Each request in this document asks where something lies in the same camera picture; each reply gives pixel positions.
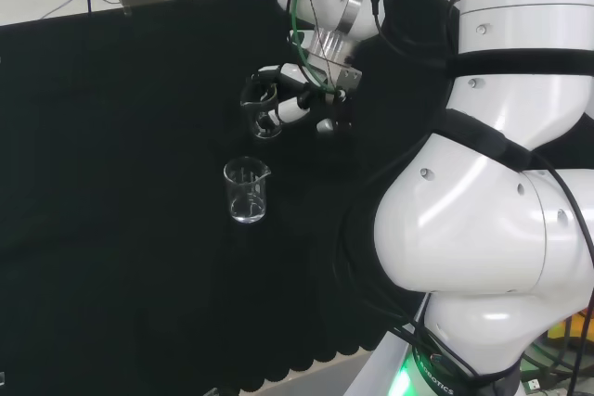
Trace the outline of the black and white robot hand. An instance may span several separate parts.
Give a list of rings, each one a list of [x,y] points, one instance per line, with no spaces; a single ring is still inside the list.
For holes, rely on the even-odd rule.
[[[348,134],[352,131],[352,100],[362,79],[355,69],[342,69],[335,91],[329,93],[295,64],[259,69],[250,76],[239,97],[240,107],[251,134],[270,140],[282,130],[315,113],[323,118],[316,124],[319,134]]]

